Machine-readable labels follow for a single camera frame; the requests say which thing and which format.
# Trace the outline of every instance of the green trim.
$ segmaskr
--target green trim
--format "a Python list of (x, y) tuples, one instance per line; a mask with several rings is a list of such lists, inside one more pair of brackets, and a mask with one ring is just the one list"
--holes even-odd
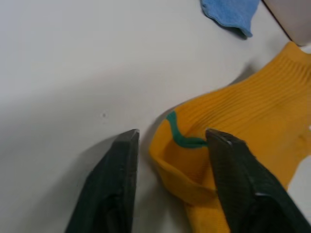
[(166, 119), (169, 121), (171, 126), (171, 131), (173, 135), (173, 139), (175, 143), (177, 143), (180, 147), (184, 148), (202, 148), (207, 147), (207, 143), (205, 140), (199, 137), (184, 137), (177, 126), (177, 115), (175, 111), (172, 111)]

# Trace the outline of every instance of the sock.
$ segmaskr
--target sock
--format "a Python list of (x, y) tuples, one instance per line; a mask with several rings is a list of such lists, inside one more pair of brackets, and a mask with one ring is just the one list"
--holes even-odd
[(184, 201), (194, 233), (229, 233), (205, 142), (206, 128), (247, 142), (286, 188), (311, 152), (311, 54), (289, 42), (247, 80), (179, 105), (160, 124), (150, 155), (165, 187)]

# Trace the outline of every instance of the blue towel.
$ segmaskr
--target blue towel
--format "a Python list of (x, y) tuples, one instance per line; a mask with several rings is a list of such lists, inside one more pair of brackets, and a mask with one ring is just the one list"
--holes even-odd
[(204, 14), (224, 27), (239, 28), (252, 37), (251, 20), (259, 0), (201, 0)]

